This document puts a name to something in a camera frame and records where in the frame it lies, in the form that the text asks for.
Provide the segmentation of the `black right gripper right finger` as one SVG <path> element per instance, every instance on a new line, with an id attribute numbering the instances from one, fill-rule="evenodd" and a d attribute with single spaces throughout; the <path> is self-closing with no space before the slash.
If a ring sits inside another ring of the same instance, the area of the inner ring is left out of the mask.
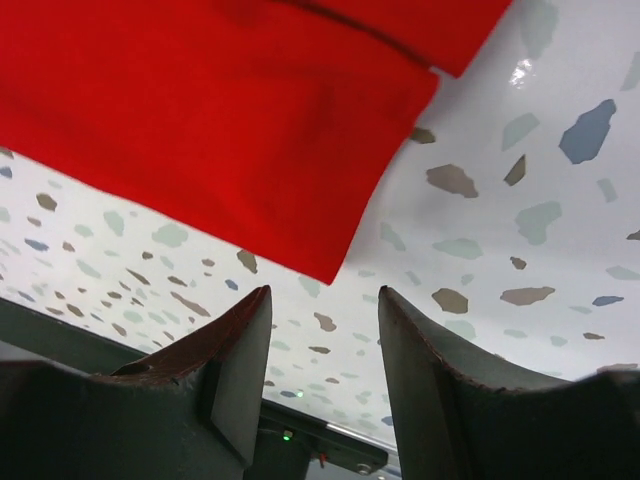
<path id="1" fill-rule="evenodd" d="M 390 287 L 378 319 L 406 479 L 635 479 L 639 374 L 565 381 L 511 363 Z"/>

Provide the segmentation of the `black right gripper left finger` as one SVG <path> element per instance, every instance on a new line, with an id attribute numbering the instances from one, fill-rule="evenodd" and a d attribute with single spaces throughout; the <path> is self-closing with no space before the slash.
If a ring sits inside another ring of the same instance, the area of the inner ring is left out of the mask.
<path id="1" fill-rule="evenodd" d="M 272 328 L 268 286 L 107 375 L 1 364 L 5 479 L 240 479 L 252 465 Z"/>

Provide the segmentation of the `red t shirt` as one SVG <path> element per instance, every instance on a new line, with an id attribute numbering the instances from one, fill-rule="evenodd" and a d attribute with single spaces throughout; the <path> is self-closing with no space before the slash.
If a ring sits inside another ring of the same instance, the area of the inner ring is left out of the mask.
<path id="1" fill-rule="evenodd" d="M 5 1 L 1 143 L 323 283 L 505 1 Z"/>

